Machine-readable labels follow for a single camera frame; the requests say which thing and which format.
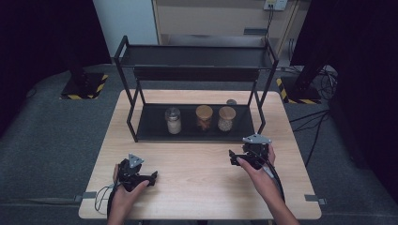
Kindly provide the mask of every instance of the jar with brown contents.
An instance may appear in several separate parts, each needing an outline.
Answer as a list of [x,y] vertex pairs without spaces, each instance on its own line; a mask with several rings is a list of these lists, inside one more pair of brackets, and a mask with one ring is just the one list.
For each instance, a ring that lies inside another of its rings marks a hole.
[[220,108],[219,115],[219,129],[224,132],[230,131],[234,125],[235,116],[237,115],[235,110],[232,107],[224,106]]
[[196,126],[202,131],[208,131],[211,127],[211,117],[213,110],[207,105],[201,105],[196,108]]

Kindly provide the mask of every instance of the black cable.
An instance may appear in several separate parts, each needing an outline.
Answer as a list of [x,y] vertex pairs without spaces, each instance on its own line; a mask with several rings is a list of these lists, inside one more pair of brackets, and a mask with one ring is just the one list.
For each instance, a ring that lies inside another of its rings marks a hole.
[[311,156],[313,155],[313,152],[314,152],[314,149],[315,149],[315,144],[316,144],[316,141],[318,140],[319,130],[320,130],[320,128],[321,128],[321,124],[322,124],[323,118],[324,118],[327,114],[329,114],[329,113],[326,112],[325,114],[322,115],[322,118],[321,118],[321,120],[320,120],[320,122],[319,122],[319,124],[318,124],[318,129],[316,130],[316,135],[315,135],[313,147],[311,148],[310,155],[308,156],[307,161],[305,162],[305,167],[308,166],[308,163],[310,162]]
[[[96,195],[96,200],[95,200],[95,202],[94,202],[94,208],[96,209],[97,212],[101,213],[101,212],[100,212],[100,206],[102,205],[102,201],[105,200],[104,197],[105,197],[106,192],[107,192],[109,189],[111,189],[111,188],[112,188],[112,187],[110,187],[110,186],[105,186],[105,187],[101,188],[100,191],[97,193],[97,195]],[[101,193],[104,189],[105,189],[105,191],[103,192],[102,197],[101,197],[100,199],[98,199],[98,196],[100,195],[100,193]]]
[[304,127],[305,125],[309,124],[309,123],[312,122],[313,120],[315,120],[315,119],[317,119],[317,118],[320,118],[320,117],[323,118],[324,115],[318,115],[316,118],[313,118],[313,119],[311,119],[311,120],[305,122],[305,123],[302,124],[300,127],[297,127],[295,130],[293,130],[293,132],[299,132],[299,131],[302,131],[302,130],[305,130],[305,129],[315,128],[316,126],[318,126],[319,123],[322,123],[324,120],[323,120],[323,119],[320,120],[318,123],[316,123],[315,125],[313,125],[313,126],[311,126],[311,127],[305,127],[305,128],[302,128],[302,127]]
[[278,187],[279,192],[281,193],[282,200],[285,203],[284,192],[283,192],[281,179],[279,178],[279,175],[276,172],[275,167],[270,163],[269,160],[266,160],[266,164],[268,165],[269,169],[271,170],[271,172],[272,172],[272,174],[273,174],[273,176],[275,178],[275,181],[276,181],[275,183],[276,183],[276,185]]
[[294,120],[290,120],[289,123],[293,123],[293,122],[296,122],[298,120],[302,120],[302,119],[305,119],[307,117],[310,117],[310,116],[313,116],[313,115],[316,115],[316,114],[320,114],[320,113],[324,113],[324,112],[327,112],[327,111],[328,110],[323,110],[323,111],[314,112],[314,113],[311,113],[311,114],[308,114],[308,115],[304,115],[304,116],[302,116],[300,118],[297,118],[297,119],[294,119]]
[[274,178],[275,178],[275,181],[276,181],[275,183],[276,183],[276,186],[277,186],[278,190],[279,190],[280,193],[281,193],[281,197],[282,197],[283,201],[285,202],[285,200],[284,200],[284,193],[283,193],[283,187],[282,187],[282,182],[281,182],[281,179],[279,178],[278,173],[277,173],[276,170],[275,170],[275,167],[271,164],[271,162],[269,161],[268,158],[265,159],[265,158],[261,157],[260,155],[258,155],[258,154],[257,154],[256,152],[254,152],[253,150],[251,150],[250,152],[251,152],[252,154],[256,155],[258,158],[261,158],[261,160],[265,161],[265,163],[268,165],[268,167],[269,167],[269,169],[270,169],[272,175],[273,175]]
[[270,11],[268,14],[267,39],[269,38],[269,27],[271,26],[271,22],[272,22],[272,18],[273,18],[273,11],[274,11],[273,5],[270,5],[269,8],[270,8]]
[[320,81],[321,88],[318,90],[320,92],[320,95],[322,98],[325,100],[331,100],[331,98],[334,96],[336,85],[337,85],[337,76],[335,76],[332,72],[327,71],[326,67],[321,70],[319,75],[322,75],[322,79]]

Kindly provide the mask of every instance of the black shelf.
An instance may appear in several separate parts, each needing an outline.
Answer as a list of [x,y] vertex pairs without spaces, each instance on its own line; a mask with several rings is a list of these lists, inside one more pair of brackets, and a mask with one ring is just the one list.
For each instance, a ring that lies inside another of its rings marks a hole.
[[[225,105],[208,104],[213,110],[210,130],[202,131],[196,126],[196,104],[146,104],[137,130],[138,140],[143,141],[214,141],[242,142],[243,137],[254,134],[252,114],[247,105],[228,105],[237,112],[232,129],[218,129],[218,111]],[[164,112],[170,107],[181,111],[181,131],[171,134],[167,129]]]
[[[261,125],[257,133],[261,133],[266,120],[262,106],[278,65],[278,57],[268,41],[262,47],[214,47],[214,46],[162,46],[162,45],[131,45],[126,36],[120,42],[115,53],[115,64],[130,102],[127,119],[131,135],[138,142],[144,141],[218,141],[241,142],[243,137],[254,134],[250,105],[255,99]],[[137,82],[134,95],[131,94],[123,68],[131,68]],[[268,70],[263,95],[257,95],[256,85],[261,70]],[[196,131],[194,125],[195,109],[198,105],[179,104],[182,111],[182,131],[177,135],[167,131],[164,112],[170,104],[154,104],[145,101],[142,81],[192,81],[192,82],[239,82],[252,83],[247,105],[234,105],[238,118],[233,130],[223,133],[217,129],[218,109],[222,105],[212,105],[213,128],[208,133]],[[131,118],[138,97],[143,101],[143,113],[137,133]]]

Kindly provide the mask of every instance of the black controller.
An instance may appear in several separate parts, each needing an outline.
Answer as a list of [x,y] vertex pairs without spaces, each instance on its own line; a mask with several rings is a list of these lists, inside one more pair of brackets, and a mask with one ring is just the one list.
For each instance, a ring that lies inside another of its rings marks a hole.
[[133,168],[130,167],[130,162],[128,159],[124,159],[119,164],[119,171],[117,173],[118,181],[124,186],[126,191],[131,192],[135,187],[137,187],[141,182],[148,180],[149,186],[155,186],[156,177],[158,177],[158,172],[149,175],[140,175],[138,172],[141,170],[143,164],[139,164]]
[[237,155],[229,150],[231,165],[240,166],[239,162],[237,162],[237,158],[243,158],[248,161],[253,168],[259,170],[268,160],[268,143],[245,143],[242,148],[246,155]]

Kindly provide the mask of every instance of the finger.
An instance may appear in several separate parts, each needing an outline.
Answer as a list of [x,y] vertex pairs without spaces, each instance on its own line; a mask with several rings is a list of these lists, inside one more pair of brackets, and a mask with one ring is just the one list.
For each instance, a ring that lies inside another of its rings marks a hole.
[[135,200],[138,198],[138,196],[140,196],[140,194],[146,189],[146,187],[149,185],[149,181],[145,180],[143,182],[141,182],[140,184],[138,184],[137,187],[135,187],[135,189],[129,193],[129,200],[134,203]]
[[273,146],[270,144],[270,145],[268,146],[268,159],[269,159],[269,162],[270,162],[272,165],[273,165],[274,162],[275,162],[275,158],[276,158],[276,156],[275,156],[275,152],[274,152]]
[[115,168],[114,168],[114,182],[116,182],[118,169],[119,169],[119,164],[115,164]]
[[251,174],[254,170],[254,168],[252,167],[252,165],[246,161],[245,159],[241,158],[241,157],[237,157],[237,162],[240,164],[240,166],[248,173]]

